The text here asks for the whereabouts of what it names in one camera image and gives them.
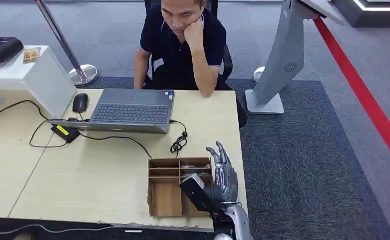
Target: cardboard divider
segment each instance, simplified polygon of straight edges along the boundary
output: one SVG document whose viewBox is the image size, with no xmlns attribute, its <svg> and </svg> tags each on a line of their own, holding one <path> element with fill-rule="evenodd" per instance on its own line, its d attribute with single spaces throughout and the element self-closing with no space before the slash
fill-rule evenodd
<svg viewBox="0 0 390 240">
<path fill-rule="evenodd" d="M 148 205 L 152 217 L 205 217 L 182 193 L 181 181 L 191 173 L 209 187 L 212 182 L 208 157 L 150 159 L 148 162 Z"/>
</svg>

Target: power adapter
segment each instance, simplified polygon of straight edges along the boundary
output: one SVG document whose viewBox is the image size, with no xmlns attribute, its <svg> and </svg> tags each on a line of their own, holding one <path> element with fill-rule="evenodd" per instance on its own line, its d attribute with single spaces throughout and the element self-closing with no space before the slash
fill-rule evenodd
<svg viewBox="0 0 390 240">
<path fill-rule="evenodd" d="M 64 127 L 61 125 L 52 124 L 51 130 L 56 135 L 64 139 L 67 143 L 71 143 L 72 141 L 74 141 L 74 139 L 76 139 L 80 135 L 77 129 L 67 127 L 67 126 Z"/>
</svg>

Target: metal robotic arm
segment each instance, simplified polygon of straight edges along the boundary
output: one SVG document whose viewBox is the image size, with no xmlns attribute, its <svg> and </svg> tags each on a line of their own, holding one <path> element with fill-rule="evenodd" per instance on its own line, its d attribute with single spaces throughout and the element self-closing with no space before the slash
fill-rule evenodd
<svg viewBox="0 0 390 240">
<path fill-rule="evenodd" d="M 207 188 L 200 177 L 193 173 L 185 178 L 180 188 L 196 209 L 209 212 L 212 218 L 214 240 L 252 240 L 249 219 L 237 201 L 237 175 L 221 143 L 216 142 L 220 155 L 209 147 L 206 150 L 214 158 L 214 184 Z"/>
</svg>

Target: red line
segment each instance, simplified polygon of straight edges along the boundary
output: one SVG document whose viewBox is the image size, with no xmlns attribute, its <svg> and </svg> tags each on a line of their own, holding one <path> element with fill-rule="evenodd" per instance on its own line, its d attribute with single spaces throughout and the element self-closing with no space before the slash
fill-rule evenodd
<svg viewBox="0 0 390 240">
<path fill-rule="evenodd" d="M 361 105 L 364 107 L 377 131 L 379 131 L 383 140 L 390 149 L 390 121 L 388 117 L 374 99 L 373 95 L 368 90 L 360 75 L 355 70 L 342 48 L 339 46 L 335 37 L 324 24 L 321 17 L 314 19 L 314 23 Z"/>
</svg>

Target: robotic hand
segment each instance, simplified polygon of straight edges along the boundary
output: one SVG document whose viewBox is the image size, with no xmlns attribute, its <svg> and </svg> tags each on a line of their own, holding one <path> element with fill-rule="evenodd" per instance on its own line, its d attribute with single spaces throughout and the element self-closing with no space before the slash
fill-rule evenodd
<svg viewBox="0 0 390 240">
<path fill-rule="evenodd" d="M 237 202 L 237 175 L 221 143 L 216 142 L 220 155 L 212 148 L 206 150 L 215 164 L 214 184 L 211 188 L 196 173 L 185 178 L 180 188 L 199 211 L 209 212 L 214 225 L 214 240 L 252 240 L 249 220 Z"/>
</svg>

